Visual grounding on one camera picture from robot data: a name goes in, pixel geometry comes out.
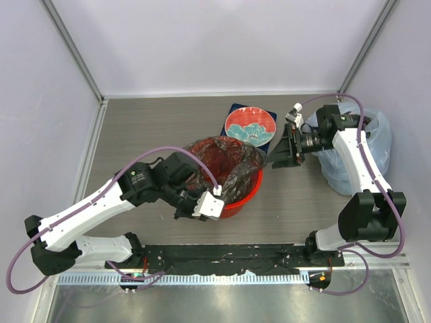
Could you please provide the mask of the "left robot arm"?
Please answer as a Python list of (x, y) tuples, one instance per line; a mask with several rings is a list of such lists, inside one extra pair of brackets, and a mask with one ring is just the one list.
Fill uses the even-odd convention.
[(135, 234), (97, 238), (86, 232), (115, 215), (158, 200), (174, 207), (176, 217), (191, 217), (203, 190), (191, 190), (189, 182), (200, 171), (209, 169), (187, 151), (175, 151), (151, 163), (137, 161), (70, 208), (47, 218), (28, 217), (25, 227), (34, 239), (30, 249), (33, 263), (46, 276), (98, 261), (137, 268), (145, 250)]

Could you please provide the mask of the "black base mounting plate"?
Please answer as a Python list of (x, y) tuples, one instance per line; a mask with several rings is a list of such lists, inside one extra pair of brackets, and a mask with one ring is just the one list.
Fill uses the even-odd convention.
[(341, 267), (338, 252), (317, 252), (294, 244), (146, 245), (121, 270), (147, 269), (154, 274), (232, 276), (250, 271), (259, 276), (298, 274), (302, 267)]

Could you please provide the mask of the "blue plastic trash bag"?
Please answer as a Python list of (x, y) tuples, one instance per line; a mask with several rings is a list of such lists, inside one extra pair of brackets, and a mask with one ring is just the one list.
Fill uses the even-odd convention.
[[(389, 121), (382, 112), (365, 109), (362, 129), (375, 164), (384, 176), (389, 169), (391, 157), (392, 132)], [(322, 174), (329, 186), (339, 194), (351, 195), (350, 180), (339, 153), (331, 149), (314, 155), (319, 159)]]

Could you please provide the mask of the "aluminium frame rail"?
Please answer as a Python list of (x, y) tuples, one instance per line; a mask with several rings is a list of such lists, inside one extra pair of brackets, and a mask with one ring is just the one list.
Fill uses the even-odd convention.
[(345, 266), (348, 269), (365, 269), (365, 264), (368, 265), (370, 270), (377, 269), (409, 269), (410, 264), (407, 257), (402, 254), (390, 259), (383, 259), (364, 254), (362, 257), (353, 253), (343, 253)]

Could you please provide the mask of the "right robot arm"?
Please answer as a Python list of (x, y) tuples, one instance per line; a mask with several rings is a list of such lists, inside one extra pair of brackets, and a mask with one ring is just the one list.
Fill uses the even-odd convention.
[(293, 168), (304, 162), (307, 153), (333, 149), (343, 162), (352, 191), (337, 223), (307, 237), (307, 263), (318, 266), (345, 246), (384, 242), (402, 233), (399, 221), (407, 200), (391, 188), (378, 169), (362, 129), (363, 115), (342, 114), (338, 105), (324, 105), (316, 112), (317, 126), (305, 133), (301, 109), (297, 103), (286, 115), (283, 135), (267, 162), (274, 169)]

